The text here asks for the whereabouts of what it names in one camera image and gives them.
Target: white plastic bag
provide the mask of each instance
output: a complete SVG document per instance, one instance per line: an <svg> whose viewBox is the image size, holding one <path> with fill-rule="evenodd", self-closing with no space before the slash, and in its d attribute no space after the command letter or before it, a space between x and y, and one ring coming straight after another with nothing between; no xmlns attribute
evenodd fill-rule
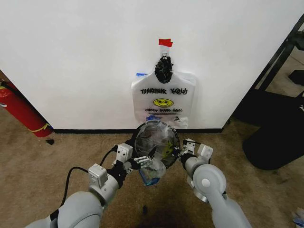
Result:
<svg viewBox="0 0 304 228"><path fill-rule="evenodd" d="M161 83L155 73L132 82L135 118L144 123L161 120L175 128L187 128L195 90L195 76L173 72L168 83Z"/></svg>

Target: robotic arm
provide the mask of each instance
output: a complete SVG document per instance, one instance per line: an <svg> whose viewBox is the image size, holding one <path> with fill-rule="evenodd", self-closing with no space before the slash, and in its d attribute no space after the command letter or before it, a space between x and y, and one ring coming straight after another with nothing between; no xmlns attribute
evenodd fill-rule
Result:
<svg viewBox="0 0 304 228"><path fill-rule="evenodd" d="M74 193L59 209L26 228L99 228L103 211L122 187L126 175L133 169L152 164L152 157L133 159L132 153L132 146L125 143L118 145L111 169L106 170L98 164L89 168L89 192Z"/></svg>
<svg viewBox="0 0 304 228"><path fill-rule="evenodd" d="M186 139L183 150L176 148L188 174L188 184L203 202L209 202L212 220L216 228L251 228L240 206L226 195L226 178L222 171L209 164L213 149L200 144L194 155L196 142ZM156 147L148 156L132 158L133 147L118 145L116 159L111 169L94 164L88 170L89 192L76 192L67 198L63 206L45 219L35 221L26 228L98 228L103 210L111 203L115 193L122 187L127 174L134 169L152 165Z"/></svg>
<svg viewBox="0 0 304 228"><path fill-rule="evenodd" d="M209 164L213 149L200 144L194 155L195 142L186 139L184 150L179 153L180 161L187 171L188 184L194 195L212 207L212 220L216 228L251 228L241 207L226 195L226 178L223 172Z"/></svg>

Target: white wall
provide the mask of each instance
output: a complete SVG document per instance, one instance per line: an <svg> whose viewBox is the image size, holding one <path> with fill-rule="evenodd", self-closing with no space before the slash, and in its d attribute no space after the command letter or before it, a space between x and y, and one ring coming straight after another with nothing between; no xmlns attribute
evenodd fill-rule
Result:
<svg viewBox="0 0 304 228"><path fill-rule="evenodd" d="M171 38L199 89L189 128L221 128L303 0L2 0L0 69L57 129L132 129L130 84Z"/></svg>

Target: red tape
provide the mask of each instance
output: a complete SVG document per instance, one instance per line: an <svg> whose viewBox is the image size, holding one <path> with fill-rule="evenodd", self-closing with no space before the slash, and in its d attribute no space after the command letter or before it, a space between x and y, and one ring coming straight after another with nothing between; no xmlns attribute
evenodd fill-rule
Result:
<svg viewBox="0 0 304 228"><path fill-rule="evenodd" d="M171 39L158 39L158 45L164 45L167 47L172 47L173 42L171 42Z"/></svg>

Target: floor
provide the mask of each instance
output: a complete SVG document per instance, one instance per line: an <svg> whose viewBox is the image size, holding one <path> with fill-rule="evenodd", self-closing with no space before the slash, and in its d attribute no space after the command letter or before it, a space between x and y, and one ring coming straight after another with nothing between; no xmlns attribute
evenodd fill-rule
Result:
<svg viewBox="0 0 304 228"><path fill-rule="evenodd" d="M291 96L304 90L294 87L286 78L292 72L291 67L303 67L295 55L288 59L269 90ZM55 143L49 145L3 108L0 108L0 123L0 227L4 228L23 227L49 215L60 205L71 167L89 168L99 163L114 144L131 137L130 134L52 134L49 138ZM229 197L240 204L254 228L295 227L292 212L297 207L304 208L304 157L276 171L253 167L242 151L242 142L257 129L232 118L223 133L179 136L214 148L211 164L224 172ZM114 155L110 155L104 166L111 167L113 160ZM87 174L75 171L68 194L85 191L87 186ZM129 175L104 212L101 227L214 226L210 206L194 196L186 182L186 172L177 161L155 186L145 187L136 171Z"/></svg>

